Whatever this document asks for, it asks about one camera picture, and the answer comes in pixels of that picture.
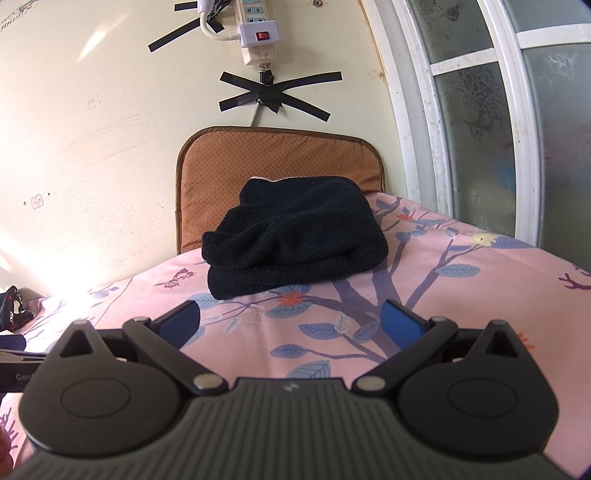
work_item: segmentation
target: triangular cutout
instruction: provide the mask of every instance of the triangular cutout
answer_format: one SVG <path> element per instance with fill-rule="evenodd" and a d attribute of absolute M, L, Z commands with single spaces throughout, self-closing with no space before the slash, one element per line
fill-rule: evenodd
<path fill-rule="evenodd" d="M 61 351 L 60 357 L 69 358 L 71 356 L 88 355 L 92 352 L 93 350 L 88 338 L 86 338 L 86 334 L 83 331 L 78 330 L 72 334 L 68 343 Z"/>
<path fill-rule="evenodd" d="M 507 335 L 503 331 L 496 332 L 491 342 L 486 348 L 486 353 L 490 355 L 502 355 L 517 358 L 517 352 L 511 345 Z"/>

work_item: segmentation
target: brown mat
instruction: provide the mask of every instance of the brown mat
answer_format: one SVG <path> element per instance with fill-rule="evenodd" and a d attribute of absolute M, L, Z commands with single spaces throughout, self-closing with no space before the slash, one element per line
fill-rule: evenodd
<path fill-rule="evenodd" d="M 365 140 L 279 128 L 211 127 L 183 145 L 177 162 L 177 252 L 201 247 L 251 177 L 342 176 L 383 192 L 384 166 Z"/>

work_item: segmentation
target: brown fabric trim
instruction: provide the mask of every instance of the brown fabric trim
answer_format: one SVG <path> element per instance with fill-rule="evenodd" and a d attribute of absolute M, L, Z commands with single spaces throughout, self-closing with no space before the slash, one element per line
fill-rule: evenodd
<path fill-rule="evenodd" d="M 276 133 L 276 134 L 292 134 L 292 135 L 302 135 L 305 137 L 319 137 L 319 138 L 328 138 L 331 140 L 343 140 L 347 142 L 353 142 L 360 144 L 363 147 L 366 147 L 377 159 L 379 163 L 379 168 L 381 171 L 381 189 L 382 192 L 386 190 L 386 180 L 385 180 L 385 172 L 384 172 L 384 162 L 382 161 L 382 157 L 380 157 L 378 151 L 374 148 L 372 144 L 363 140 L 362 138 L 357 137 L 349 137 L 347 135 L 337 135 L 337 134 L 328 134 L 324 132 L 313 132 L 309 130 L 292 130 L 289 128 L 270 128 L 270 127 L 208 127 L 200 130 L 199 132 L 191 135 L 191 137 L 184 143 L 181 151 L 178 154 L 177 158 L 177 172 L 176 172 L 176 210 L 175 210 L 175 217 L 177 222 L 177 255 L 181 254 L 181 177 L 183 175 L 183 163 L 185 155 L 187 151 L 193 145 L 193 142 L 197 140 L 202 135 L 211 133 L 211 132 L 262 132 L 262 133 Z"/>

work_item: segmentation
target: ribbed gray surface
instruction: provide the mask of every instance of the ribbed gray surface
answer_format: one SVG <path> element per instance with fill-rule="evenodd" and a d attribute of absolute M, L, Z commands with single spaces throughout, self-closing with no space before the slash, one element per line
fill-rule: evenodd
<path fill-rule="evenodd" d="M 289 392 L 285 387 L 297 384 Z M 341 380 L 241 380 L 200 398 L 164 437 L 112 459 L 42 453 L 11 480 L 566 480 L 541 455 L 469 463 L 422 446 L 382 400 Z"/>

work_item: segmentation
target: white logo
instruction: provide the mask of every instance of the white logo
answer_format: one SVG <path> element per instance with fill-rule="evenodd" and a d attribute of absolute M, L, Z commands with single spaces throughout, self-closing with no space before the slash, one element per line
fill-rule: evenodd
<path fill-rule="evenodd" d="M 300 386 L 297 383 L 291 382 L 289 385 L 283 387 L 283 390 L 289 393 L 293 393 L 295 390 L 299 390 Z"/>

